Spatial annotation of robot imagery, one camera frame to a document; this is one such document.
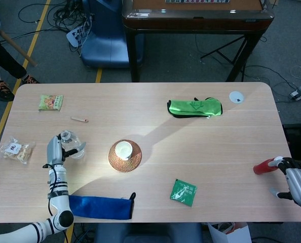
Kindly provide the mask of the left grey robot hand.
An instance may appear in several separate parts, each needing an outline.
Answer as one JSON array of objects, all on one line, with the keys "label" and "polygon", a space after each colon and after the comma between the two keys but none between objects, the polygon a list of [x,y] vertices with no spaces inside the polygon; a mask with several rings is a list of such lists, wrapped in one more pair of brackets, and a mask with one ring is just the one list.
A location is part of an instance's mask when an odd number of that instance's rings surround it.
[{"label": "left grey robot hand", "polygon": [[65,151],[61,144],[61,135],[54,136],[47,146],[47,164],[51,166],[63,165],[66,158],[85,149],[86,142],[82,143],[78,148]]}]

